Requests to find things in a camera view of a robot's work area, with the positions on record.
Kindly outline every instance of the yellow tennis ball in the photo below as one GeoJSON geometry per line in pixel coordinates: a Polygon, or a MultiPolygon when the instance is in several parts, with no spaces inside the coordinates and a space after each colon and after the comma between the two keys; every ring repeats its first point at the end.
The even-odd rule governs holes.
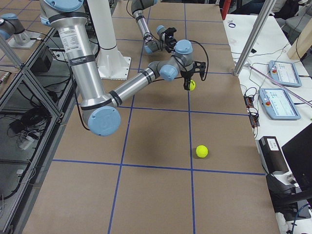
{"type": "Polygon", "coordinates": [[[198,157],[204,158],[204,157],[206,157],[209,154],[209,150],[207,149],[206,146],[199,145],[196,148],[196,154],[197,154],[198,157]]]}
{"type": "Polygon", "coordinates": [[[191,83],[190,83],[190,91],[193,91],[196,87],[196,83],[195,81],[191,80],[191,83]]]}

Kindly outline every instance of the black device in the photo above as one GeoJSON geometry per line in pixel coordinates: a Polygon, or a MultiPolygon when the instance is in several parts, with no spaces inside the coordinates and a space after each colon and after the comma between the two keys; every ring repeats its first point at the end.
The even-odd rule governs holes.
{"type": "Polygon", "coordinates": [[[307,199],[312,205],[312,124],[282,146],[282,151],[303,191],[298,199],[307,199]]]}
{"type": "Polygon", "coordinates": [[[53,56],[46,46],[39,54],[34,65],[30,68],[32,72],[48,72],[53,61],[53,56]]]}
{"type": "Polygon", "coordinates": [[[269,174],[282,175],[289,171],[276,137],[264,136],[259,145],[269,174]]]}

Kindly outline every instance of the desk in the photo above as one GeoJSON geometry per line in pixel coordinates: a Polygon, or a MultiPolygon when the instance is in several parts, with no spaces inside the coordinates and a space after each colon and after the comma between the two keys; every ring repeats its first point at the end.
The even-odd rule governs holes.
{"type": "MultiPolygon", "coordinates": [[[[245,16],[245,15],[227,15],[224,21],[224,27],[227,33],[229,44],[231,46],[231,51],[233,58],[238,58],[242,49],[244,48],[247,38],[252,30],[253,24],[257,16],[245,16]],[[235,28],[230,28],[228,26],[229,22],[235,23],[235,28]]],[[[264,74],[267,74],[269,71],[268,63],[270,60],[280,60],[280,61],[292,61],[296,62],[296,69],[300,75],[308,75],[302,63],[297,60],[290,60],[287,56],[287,51],[290,49],[291,45],[288,44],[288,40],[284,36],[282,30],[278,26],[274,17],[269,17],[266,24],[264,25],[255,45],[254,49],[257,51],[255,54],[251,54],[247,63],[263,63],[254,64],[258,70],[262,71],[264,74]]],[[[239,75],[240,83],[247,87],[257,87],[253,82],[251,82],[248,77],[250,75],[250,69],[244,68],[239,75]]],[[[263,82],[264,78],[258,73],[252,71],[251,80],[258,83],[259,85],[263,82]]],[[[312,100],[312,80],[310,78],[301,78],[302,87],[300,88],[289,88],[296,94],[300,95],[304,99],[312,100]]],[[[262,85],[263,88],[276,87],[268,79],[266,79],[262,85]]],[[[293,96],[291,96],[294,102],[300,102],[293,96]]],[[[260,115],[260,127],[258,128],[258,134],[256,140],[259,140],[263,136],[276,136],[280,146],[283,146],[287,143],[292,137],[302,131],[306,126],[311,124],[312,110],[308,105],[297,105],[297,109],[301,114],[301,119],[297,121],[276,121],[270,120],[267,114],[263,111],[261,104],[255,98],[256,107],[259,110],[260,115]]],[[[288,184],[285,175],[277,175],[285,184],[288,184]]],[[[296,222],[298,225],[295,228],[294,233],[309,233],[312,230],[312,219],[310,220],[299,220],[296,222]]]]}
{"type": "MultiPolygon", "coordinates": [[[[118,2],[113,23],[132,77],[169,54],[143,54],[125,7],[118,2]]],[[[194,76],[192,92],[180,79],[149,85],[123,103],[121,127],[105,138],[85,131],[75,110],[23,233],[277,233],[219,7],[158,3],[144,14],[153,32],[176,27],[177,39],[205,46],[207,80],[194,76]],[[210,149],[205,159],[194,154],[200,144],[210,149]]],[[[120,83],[103,82],[106,91],[120,83]]]]}

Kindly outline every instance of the metal pole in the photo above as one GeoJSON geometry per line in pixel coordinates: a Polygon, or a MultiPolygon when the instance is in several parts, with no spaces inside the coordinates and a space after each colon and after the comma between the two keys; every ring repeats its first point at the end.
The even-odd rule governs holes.
{"type": "Polygon", "coordinates": [[[236,67],[234,69],[234,76],[238,76],[241,70],[243,69],[243,66],[248,58],[248,55],[250,54],[270,12],[272,11],[272,8],[275,2],[276,0],[266,0],[264,2],[263,7],[260,11],[260,14],[258,15],[253,25],[252,32],[250,33],[249,38],[246,42],[246,45],[242,51],[242,54],[240,55],[239,60],[236,64],[236,67]]]}
{"type": "Polygon", "coordinates": [[[263,74],[262,72],[260,72],[259,70],[255,69],[254,67],[252,67],[250,64],[248,64],[248,66],[255,70],[256,72],[258,72],[259,74],[263,75],[264,77],[268,78],[272,83],[276,84],[277,86],[279,86],[280,88],[282,88],[283,90],[286,90],[288,93],[290,93],[291,95],[293,95],[294,97],[298,98],[299,100],[303,101],[305,104],[307,104],[308,106],[312,107],[312,103],[309,103],[307,100],[303,99],[301,96],[295,94],[293,91],[289,90],[288,88],[284,87],[283,85],[281,85],[280,83],[278,83],[277,81],[275,81],[274,79],[272,79],[271,77],[267,76],[266,74],[263,74]]]}

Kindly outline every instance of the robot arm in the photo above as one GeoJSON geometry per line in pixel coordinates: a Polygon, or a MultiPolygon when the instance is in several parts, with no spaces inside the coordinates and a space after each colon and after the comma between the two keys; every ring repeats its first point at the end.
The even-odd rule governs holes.
{"type": "Polygon", "coordinates": [[[169,60],[150,63],[148,68],[118,88],[105,93],[84,27],[87,17],[82,2],[70,2],[72,4],[63,0],[40,0],[41,17],[44,24],[50,24],[59,32],[83,99],[80,104],[83,120],[93,133],[99,136],[114,133],[120,125],[120,115],[115,107],[157,77],[171,81],[180,71],[188,74],[194,70],[192,44],[181,40],[176,43],[169,60]]]}
{"type": "Polygon", "coordinates": [[[12,13],[3,14],[0,16],[0,35],[5,40],[14,35],[15,42],[20,45],[30,41],[30,38],[25,32],[25,29],[19,18],[12,13]]]}
{"type": "Polygon", "coordinates": [[[172,52],[175,45],[176,39],[174,38],[175,28],[166,29],[160,25],[157,27],[156,32],[159,36],[159,40],[153,40],[151,31],[149,30],[143,10],[157,3],[157,0],[133,0],[131,5],[131,12],[133,17],[136,19],[136,23],[141,31],[143,39],[145,41],[144,49],[148,54],[151,54],[157,50],[162,50],[163,44],[168,53],[172,52]]]}

